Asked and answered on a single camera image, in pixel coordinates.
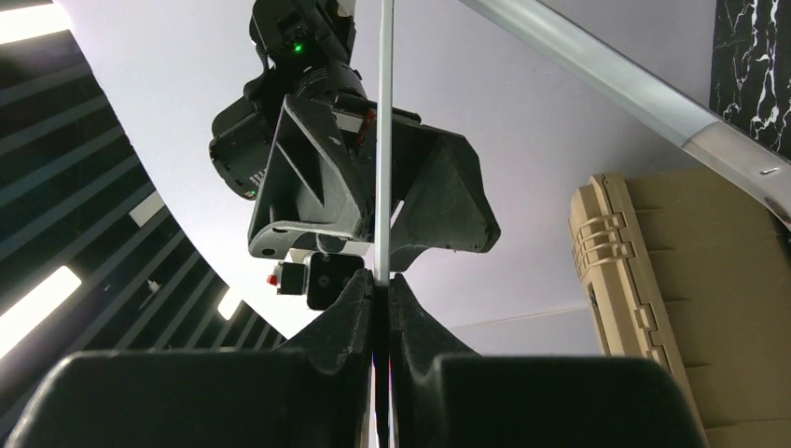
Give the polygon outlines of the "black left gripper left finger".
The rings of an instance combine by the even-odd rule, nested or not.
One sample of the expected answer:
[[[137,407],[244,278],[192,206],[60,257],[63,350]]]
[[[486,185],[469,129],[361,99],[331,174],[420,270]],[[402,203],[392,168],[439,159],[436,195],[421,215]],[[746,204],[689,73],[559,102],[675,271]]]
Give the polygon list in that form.
[[[45,377],[10,447],[364,447],[373,280],[274,349],[94,351]]]

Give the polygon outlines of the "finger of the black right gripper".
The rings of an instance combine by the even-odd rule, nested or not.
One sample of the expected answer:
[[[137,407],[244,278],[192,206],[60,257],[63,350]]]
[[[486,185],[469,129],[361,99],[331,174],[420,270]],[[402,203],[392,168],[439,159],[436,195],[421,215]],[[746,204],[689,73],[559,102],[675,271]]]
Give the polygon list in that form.
[[[391,229],[391,270],[403,273],[432,248],[489,252],[501,229],[467,138],[397,121],[392,150],[392,199],[402,206]]]

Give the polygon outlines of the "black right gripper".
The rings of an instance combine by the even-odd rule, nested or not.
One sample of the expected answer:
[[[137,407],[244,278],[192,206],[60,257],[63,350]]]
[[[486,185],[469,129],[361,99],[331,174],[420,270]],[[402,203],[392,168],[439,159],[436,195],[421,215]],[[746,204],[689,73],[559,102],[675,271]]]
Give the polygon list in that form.
[[[354,8],[353,1],[253,4],[249,35],[262,72],[217,114],[208,152],[231,191],[256,199],[247,235],[255,258],[283,259],[306,234],[371,239],[371,192],[330,107],[355,116],[352,147],[360,148],[377,106],[350,66]]]

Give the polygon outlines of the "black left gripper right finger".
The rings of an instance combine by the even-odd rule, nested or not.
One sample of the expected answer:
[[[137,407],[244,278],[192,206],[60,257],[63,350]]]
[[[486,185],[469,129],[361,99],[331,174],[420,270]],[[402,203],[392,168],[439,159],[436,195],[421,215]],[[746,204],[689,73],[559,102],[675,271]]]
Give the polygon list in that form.
[[[389,288],[398,447],[702,447],[672,377],[635,357],[489,357]]]

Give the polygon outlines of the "metal serving tongs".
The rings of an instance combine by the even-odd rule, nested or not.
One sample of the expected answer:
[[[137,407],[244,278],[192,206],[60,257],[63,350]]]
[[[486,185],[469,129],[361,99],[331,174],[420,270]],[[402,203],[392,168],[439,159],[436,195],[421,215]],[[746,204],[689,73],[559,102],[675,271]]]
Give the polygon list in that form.
[[[553,7],[766,147],[790,151],[786,1],[556,1]],[[464,135],[502,235],[483,255],[430,250],[421,305],[485,355],[599,351],[567,219],[592,175],[694,165],[583,81],[458,1],[395,3],[397,107]]]

